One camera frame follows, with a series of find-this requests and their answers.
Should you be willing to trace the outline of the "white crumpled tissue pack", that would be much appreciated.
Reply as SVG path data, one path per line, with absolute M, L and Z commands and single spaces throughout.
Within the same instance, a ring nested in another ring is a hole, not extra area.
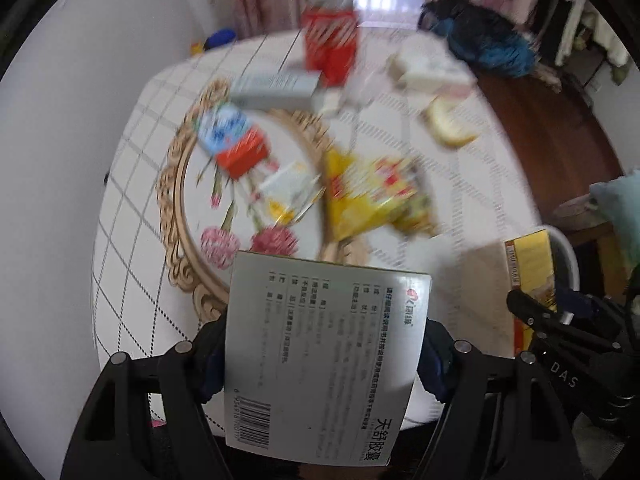
M 399 88 L 428 94 L 466 96 L 476 85 L 464 63 L 446 56 L 399 51 L 388 58 L 387 70 Z

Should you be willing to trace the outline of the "clear crumpled wrapper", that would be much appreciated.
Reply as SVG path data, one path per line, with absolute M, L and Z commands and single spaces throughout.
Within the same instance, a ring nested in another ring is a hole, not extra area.
M 257 201 L 270 220 L 286 226 L 296 222 L 321 191 L 318 172 L 301 162 L 291 162 L 258 185 Z

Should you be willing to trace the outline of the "white checked floral tablecloth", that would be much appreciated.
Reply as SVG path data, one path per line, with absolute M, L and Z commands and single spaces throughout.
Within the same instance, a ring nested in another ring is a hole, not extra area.
M 269 72 L 303 61 L 301 32 L 278 32 L 211 50 L 151 78 L 132 109 L 107 179 L 93 253 L 94 338 L 101 360 L 140 358 L 192 338 L 204 310 L 180 256 L 166 252 L 163 228 L 172 192 L 168 158 L 188 108 L 219 78 Z M 539 230 L 541 218 L 512 144 L 484 94 L 460 116 L 480 132 L 463 148 L 437 144 L 419 114 L 426 96 L 385 87 L 360 110 L 326 125 L 332 139 L 363 156 L 410 155 L 432 196 L 436 235 L 405 237 L 388 226 L 344 247 L 350 261 L 431 275 L 431 315 L 455 337 L 495 356 L 514 351 L 508 240 Z

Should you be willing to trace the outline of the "blue yellow bottle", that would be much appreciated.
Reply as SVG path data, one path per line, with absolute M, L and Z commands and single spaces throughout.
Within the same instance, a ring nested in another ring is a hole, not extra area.
M 232 44 L 236 39 L 236 33 L 230 28 L 219 29 L 203 41 L 191 44 L 190 55 L 199 55 L 208 50 Z

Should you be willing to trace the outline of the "banana peel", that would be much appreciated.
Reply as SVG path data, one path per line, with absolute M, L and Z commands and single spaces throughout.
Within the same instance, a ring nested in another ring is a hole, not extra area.
M 436 96 L 422 110 L 421 117 L 428 131 L 445 148 L 462 148 L 480 136 L 467 122 L 457 118 L 456 110 L 461 104 L 462 100 L 459 99 Z

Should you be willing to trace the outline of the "white medicine box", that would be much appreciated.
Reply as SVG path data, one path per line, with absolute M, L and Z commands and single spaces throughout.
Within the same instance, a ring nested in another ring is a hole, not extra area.
M 386 465 L 431 288 L 425 273 L 240 252 L 224 349 L 228 445 L 297 463 Z

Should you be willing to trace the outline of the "red soda can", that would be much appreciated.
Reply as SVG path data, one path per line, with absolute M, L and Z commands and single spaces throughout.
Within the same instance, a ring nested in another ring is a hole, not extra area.
M 359 16 L 352 9 L 307 9 L 302 16 L 304 64 L 319 72 L 327 87 L 344 86 L 355 67 Z

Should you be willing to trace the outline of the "blue sleeping bag pile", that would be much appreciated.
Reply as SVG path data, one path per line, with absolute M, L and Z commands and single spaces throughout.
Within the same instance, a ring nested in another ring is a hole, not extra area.
M 536 53 L 515 26 L 469 0 L 424 3 L 419 26 L 444 38 L 456 58 L 479 70 L 520 78 L 535 67 Z

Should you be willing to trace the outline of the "yellow small box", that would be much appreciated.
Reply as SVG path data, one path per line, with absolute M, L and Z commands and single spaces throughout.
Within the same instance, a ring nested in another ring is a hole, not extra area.
M 556 311 L 555 279 L 551 243 L 545 229 L 504 243 L 510 285 Z

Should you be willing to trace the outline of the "blue red snack wrapper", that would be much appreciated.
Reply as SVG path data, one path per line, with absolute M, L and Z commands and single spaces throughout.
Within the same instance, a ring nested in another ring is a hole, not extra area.
M 233 180 L 243 177 L 269 156 L 264 130 L 231 103 L 223 102 L 206 110 L 196 124 L 198 142 Z

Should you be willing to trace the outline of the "teal bed quilt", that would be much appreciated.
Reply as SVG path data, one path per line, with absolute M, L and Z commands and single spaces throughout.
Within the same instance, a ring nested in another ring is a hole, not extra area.
M 590 185 L 590 195 L 613 226 L 628 271 L 639 264 L 639 170 L 608 182 Z

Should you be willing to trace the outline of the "grey long carton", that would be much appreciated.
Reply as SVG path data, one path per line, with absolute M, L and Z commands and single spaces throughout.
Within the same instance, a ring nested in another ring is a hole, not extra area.
M 321 74 L 286 70 L 275 74 L 248 74 L 235 79 L 229 100 L 247 110 L 315 112 L 320 106 Z

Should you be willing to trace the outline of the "yellow snack bag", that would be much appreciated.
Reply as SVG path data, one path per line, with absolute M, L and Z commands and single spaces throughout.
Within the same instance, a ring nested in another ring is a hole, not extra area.
M 366 159 L 331 148 L 323 159 L 326 218 L 342 242 L 381 226 L 405 236 L 437 234 L 430 194 L 414 158 Z

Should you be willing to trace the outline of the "white round trash bin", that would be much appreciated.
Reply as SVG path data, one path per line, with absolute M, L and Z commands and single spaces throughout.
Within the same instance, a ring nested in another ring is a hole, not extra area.
M 556 284 L 578 292 L 579 266 L 572 244 L 555 226 L 545 224 L 544 229 L 549 237 Z

